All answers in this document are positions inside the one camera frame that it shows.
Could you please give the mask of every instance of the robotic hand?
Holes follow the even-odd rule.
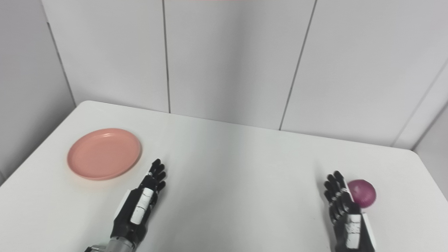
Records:
[[[146,222],[165,187],[165,165],[157,159],[140,185],[133,189],[114,220],[107,245],[91,246],[85,252],[133,252],[146,235]]]
[[[324,192],[336,235],[336,252],[375,252],[375,239],[367,215],[353,201],[339,171],[327,176]]]

